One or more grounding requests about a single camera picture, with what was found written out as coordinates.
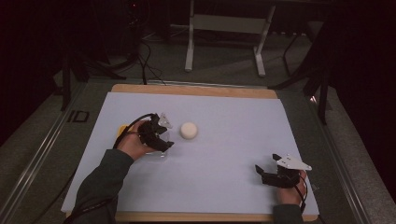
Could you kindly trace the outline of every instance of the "metal stand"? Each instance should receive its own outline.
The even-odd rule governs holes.
[[[190,0],[190,27],[189,27],[189,45],[187,47],[187,57],[185,71],[192,71],[192,62],[194,54],[194,29],[212,30],[224,32],[239,32],[247,34],[261,35],[259,44],[253,48],[256,60],[257,71],[260,77],[265,76],[264,65],[262,63],[262,46],[268,35],[276,7],[271,6],[266,19],[237,18],[213,15],[194,14],[194,0]]]

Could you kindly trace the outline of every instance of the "wooden table edge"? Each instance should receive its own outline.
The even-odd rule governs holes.
[[[272,90],[234,88],[234,87],[230,88],[230,87],[116,84],[113,86],[111,92],[134,92],[134,93],[153,93],[153,94],[178,94],[178,95],[277,99],[276,92]]]

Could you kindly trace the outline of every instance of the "metal rail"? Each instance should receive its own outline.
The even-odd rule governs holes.
[[[322,136],[324,137],[324,140],[326,141],[327,146],[329,146],[329,155],[332,161],[332,164],[334,165],[334,170],[340,179],[340,184],[341,187],[344,190],[344,193],[346,195],[346,199],[349,202],[350,208],[352,210],[353,215],[356,218],[356,221],[360,224],[369,224],[371,223],[370,218],[367,215],[366,210],[364,209],[363,204],[361,203],[361,199],[351,181],[351,178],[349,177],[349,174],[347,172],[347,168],[344,165],[344,162],[341,159],[341,155],[338,152],[337,146],[335,145],[332,135],[329,131],[329,129],[322,124],[318,117],[318,111],[317,107],[318,105],[316,104],[316,101],[312,102],[311,100],[309,101],[309,108],[310,111],[312,112],[313,116],[315,117],[315,122],[317,125],[320,127],[320,130],[322,131]]]
[[[0,224],[10,223],[16,210],[21,204],[24,195],[35,180],[35,176],[38,174],[41,165],[44,163],[44,160],[50,153],[54,142],[56,141],[59,133],[62,130],[62,127],[64,126],[66,118],[71,112],[73,103],[77,100],[78,96],[86,86],[85,83],[77,83],[76,85],[77,86],[74,88],[75,94],[73,95],[69,106],[55,120],[37,152],[21,173],[16,185],[8,195],[6,202],[3,204],[0,210]]]

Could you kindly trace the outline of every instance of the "wearable gripper device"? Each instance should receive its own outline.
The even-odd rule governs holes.
[[[163,127],[159,123],[160,117],[157,114],[151,116],[150,121],[144,122],[139,126],[138,132],[140,135],[140,141],[155,150],[165,152],[171,147],[174,142],[165,142],[160,138],[160,134],[167,131],[167,128]]]
[[[273,159],[279,161],[282,158],[273,154]],[[258,165],[256,165],[256,172],[262,176],[263,184],[282,189],[291,189],[300,182],[300,171],[288,169],[280,165],[277,166],[277,174],[265,173]]]

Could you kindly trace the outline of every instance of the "hand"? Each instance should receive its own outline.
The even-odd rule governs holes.
[[[303,179],[306,178],[306,172],[305,171],[300,171],[300,177]],[[300,182],[297,185],[298,190],[305,196],[306,194],[306,188],[304,181],[300,178]],[[277,189],[277,198],[279,199],[279,202],[281,204],[297,204],[300,205],[302,199],[300,197],[300,194],[298,194],[297,189],[291,188],[291,189]]]
[[[148,152],[155,151],[153,148],[143,145],[140,142],[138,133],[138,128],[142,125],[145,120],[139,120],[133,127],[131,134],[126,134],[120,141],[117,149],[128,154],[134,161],[137,161],[140,157],[144,156]]]

